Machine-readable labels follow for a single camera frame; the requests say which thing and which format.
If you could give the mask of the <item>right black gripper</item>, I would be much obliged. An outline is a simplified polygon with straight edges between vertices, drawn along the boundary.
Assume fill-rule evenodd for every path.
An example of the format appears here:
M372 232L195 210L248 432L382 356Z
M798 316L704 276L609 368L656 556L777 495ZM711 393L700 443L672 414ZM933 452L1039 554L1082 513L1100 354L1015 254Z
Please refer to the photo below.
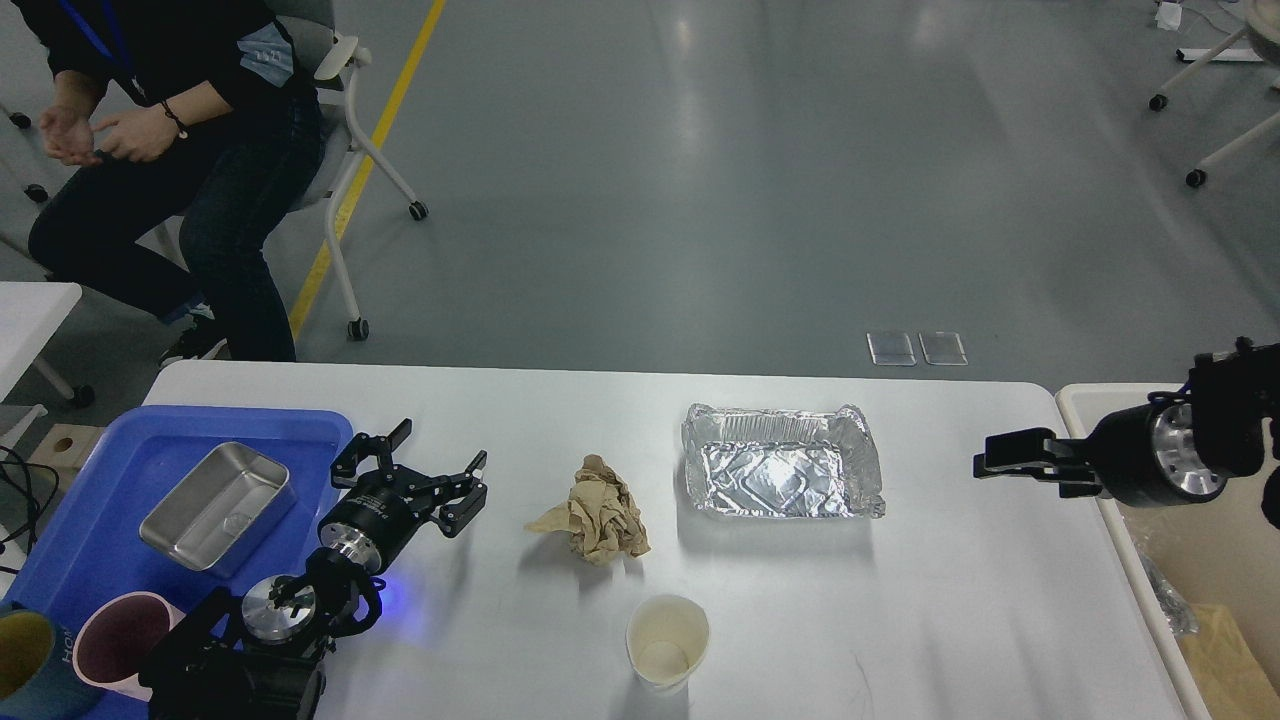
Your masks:
M1060 480L1060 498L1103 495L1140 509L1207 503L1228 486L1197 451L1189 404L1110 413L1085 437L1085 452L1083 439L1048 428L988 436L973 477Z

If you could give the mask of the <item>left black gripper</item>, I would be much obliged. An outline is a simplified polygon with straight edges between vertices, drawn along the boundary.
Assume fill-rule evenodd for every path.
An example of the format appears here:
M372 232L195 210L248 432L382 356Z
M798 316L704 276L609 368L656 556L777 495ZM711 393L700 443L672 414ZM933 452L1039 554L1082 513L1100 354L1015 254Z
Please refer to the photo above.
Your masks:
M390 470L393 452L412 429L413 421L406 418L385 436L356 433L330 464L330 487L346 493L319 523L320 546L339 552L371 577L385 573L422 524L430 521L453 539L486 503L485 450L461 473L415 480L407 495L393 484L357 483L358 465L366 459L376 460L378 471Z

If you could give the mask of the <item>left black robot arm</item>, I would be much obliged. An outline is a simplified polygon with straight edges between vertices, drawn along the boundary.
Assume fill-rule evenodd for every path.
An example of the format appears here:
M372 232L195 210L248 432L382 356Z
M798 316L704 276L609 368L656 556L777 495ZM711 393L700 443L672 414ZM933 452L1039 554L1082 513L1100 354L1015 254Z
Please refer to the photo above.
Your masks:
M311 719L338 639L383 615L385 573L416 533L460 534L484 509L488 455L456 474L429 477L394 460L412 430L356 434L335 456L340 500L317 524L317 547L298 575L234 594L218 587L145 656L140 684L151 719Z

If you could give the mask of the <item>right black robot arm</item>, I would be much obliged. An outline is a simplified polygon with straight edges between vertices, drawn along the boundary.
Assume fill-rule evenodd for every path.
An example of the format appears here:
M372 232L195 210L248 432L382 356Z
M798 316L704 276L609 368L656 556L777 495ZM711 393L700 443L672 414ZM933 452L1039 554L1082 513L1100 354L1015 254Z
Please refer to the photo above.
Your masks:
M1083 439L1036 427L986 437L974 478L1027 477L1061 498L1105 497L1132 507L1207 503L1228 482L1277 456L1279 348L1236 338L1199 354L1179 389L1103 416Z

